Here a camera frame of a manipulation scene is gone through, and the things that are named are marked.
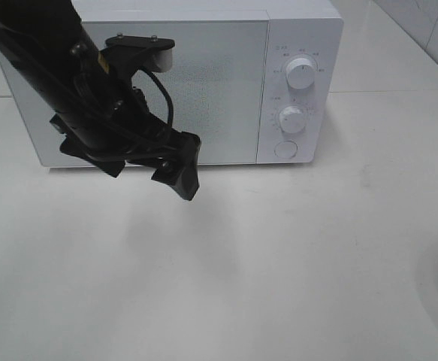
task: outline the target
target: microwave control panel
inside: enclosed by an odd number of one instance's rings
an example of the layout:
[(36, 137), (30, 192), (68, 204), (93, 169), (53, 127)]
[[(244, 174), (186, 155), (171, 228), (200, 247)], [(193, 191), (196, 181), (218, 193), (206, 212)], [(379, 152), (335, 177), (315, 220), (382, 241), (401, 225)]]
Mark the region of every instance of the microwave control panel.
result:
[(342, 28), (340, 18), (270, 21), (257, 163), (313, 160)]

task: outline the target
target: tiled wall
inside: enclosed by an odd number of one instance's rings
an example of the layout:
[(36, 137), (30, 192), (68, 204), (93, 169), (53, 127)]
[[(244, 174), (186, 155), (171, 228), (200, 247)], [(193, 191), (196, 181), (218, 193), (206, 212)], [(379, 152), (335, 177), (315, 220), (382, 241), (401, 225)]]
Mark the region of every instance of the tiled wall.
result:
[(438, 0), (376, 0), (438, 63)]

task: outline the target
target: round button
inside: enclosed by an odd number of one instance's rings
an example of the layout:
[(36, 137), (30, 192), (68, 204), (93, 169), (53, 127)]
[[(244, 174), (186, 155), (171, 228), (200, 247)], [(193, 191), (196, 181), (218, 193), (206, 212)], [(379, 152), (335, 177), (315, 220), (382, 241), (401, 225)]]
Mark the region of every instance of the round button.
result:
[(293, 141), (283, 141), (278, 143), (275, 152), (276, 156), (282, 159), (291, 159), (297, 154), (298, 146)]
[(306, 89), (314, 83), (316, 70), (317, 64), (313, 59), (306, 56), (293, 59), (285, 67), (287, 83), (294, 89)]
[(285, 133), (299, 133), (307, 124), (307, 113), (298, 107), (287, 107), (279, 114), (279, 124)]

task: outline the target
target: white knob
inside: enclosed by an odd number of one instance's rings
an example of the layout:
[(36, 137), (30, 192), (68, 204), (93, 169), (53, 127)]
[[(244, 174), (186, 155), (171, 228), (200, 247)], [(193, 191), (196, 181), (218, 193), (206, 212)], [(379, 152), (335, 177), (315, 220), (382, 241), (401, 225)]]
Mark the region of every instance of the white knob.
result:
[(306, 89), (314, 83), (317, 64), (313, 59), (301, 56), (285, 67), (287, 83), (294, 89)]
[(279, 124), (285, 133), (299, 133), (307, 124), (307, 113), (298, 107), (287, 107), (279, 114)]

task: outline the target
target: power knob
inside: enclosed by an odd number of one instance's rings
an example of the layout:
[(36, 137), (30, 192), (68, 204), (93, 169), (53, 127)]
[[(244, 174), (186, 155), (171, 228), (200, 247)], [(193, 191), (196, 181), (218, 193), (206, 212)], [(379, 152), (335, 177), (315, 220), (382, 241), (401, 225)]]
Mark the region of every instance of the power knob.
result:
[(306, 89), (316, 79), (317, 63), (308, 56), (299, 56), (291, 60), (285, 67), (287, 83), (293, 89)]
[(287, 107), (279, 113), (279, 124), (285, 133), (299, 133), (307, 124), (307, 113), (298, 107)]

